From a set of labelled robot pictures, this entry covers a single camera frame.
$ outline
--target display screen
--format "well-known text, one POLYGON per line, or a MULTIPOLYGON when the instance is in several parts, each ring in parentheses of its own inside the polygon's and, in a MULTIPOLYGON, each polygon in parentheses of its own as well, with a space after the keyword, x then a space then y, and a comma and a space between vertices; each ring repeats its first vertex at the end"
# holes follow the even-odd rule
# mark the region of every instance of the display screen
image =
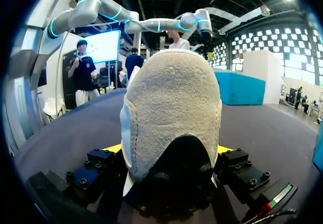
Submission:
POLYGON ((118 60, 121 31, 109 31, 85 37, 86 53, 94 63, 118 60))

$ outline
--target checkered pattern wall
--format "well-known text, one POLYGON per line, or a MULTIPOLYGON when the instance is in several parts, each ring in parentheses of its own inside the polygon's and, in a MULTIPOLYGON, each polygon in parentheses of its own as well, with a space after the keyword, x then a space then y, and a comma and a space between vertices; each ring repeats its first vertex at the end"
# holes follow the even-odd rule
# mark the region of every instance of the checkered pattern wall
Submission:
MULTIPOLYGON (((314 31, 314 42, 317 43, 317 56, 320 58, 323 46, 317 31, 314 31)), ((243 70, 243 58, 245 51, 269 50, 276 54, 282 62, 282 73, 286 77, 297 78, 309 83, 315 83, 314 55, 309 42, 308 32, 304 28, 270 28, 257 30, 247 34, 236 36, 231 40, 232 45, 232 70, 243 70)), ((322 69, 323 61, 319 60, 322 69)))
POLYGON ((213 68, 227 69, 226 44, 223 42, 213 49, 212 56, 207 56, 208 64, 213 68))

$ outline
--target teal box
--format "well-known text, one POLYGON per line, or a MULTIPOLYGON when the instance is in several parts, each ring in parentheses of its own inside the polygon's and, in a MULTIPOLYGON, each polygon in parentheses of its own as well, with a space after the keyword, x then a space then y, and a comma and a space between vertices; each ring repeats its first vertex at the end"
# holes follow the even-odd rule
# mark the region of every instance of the teal box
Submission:
POLYGON ((266 82, 249 76, 215 72, 221 100, 228 105, 262 104, 266 82))

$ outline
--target fuzzy gray fabric cover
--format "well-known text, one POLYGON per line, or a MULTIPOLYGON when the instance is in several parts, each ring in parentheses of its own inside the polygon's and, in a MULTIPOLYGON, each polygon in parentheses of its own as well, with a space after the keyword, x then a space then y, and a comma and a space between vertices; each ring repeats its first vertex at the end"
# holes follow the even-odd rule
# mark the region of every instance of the fuzzy gray fabric cover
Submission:
POLYGON ((134 181, 141 181, 183 134, 194 135, 204 144, 214 166, 222 102, 214 72, 200 55, 184 49, 153 55, 129 85, 124 108, 130 115, 130 137, 125 141, 123 135, 123 144, 130 147, 123 151, 124 156, 127 149, 131 151, 127 165, 134 181))

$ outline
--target white pants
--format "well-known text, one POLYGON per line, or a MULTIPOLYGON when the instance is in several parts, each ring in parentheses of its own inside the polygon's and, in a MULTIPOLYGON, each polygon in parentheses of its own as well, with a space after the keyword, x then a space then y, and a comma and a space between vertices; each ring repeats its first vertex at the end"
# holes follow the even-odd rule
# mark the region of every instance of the white pants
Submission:
POLYGON ((97 89, 94 89, 92 91, 78 90, 75 93, 76 106, 80 106, 88 102, 89 100, 97 98, 98 96, 100 96, 100 93, 97 89))

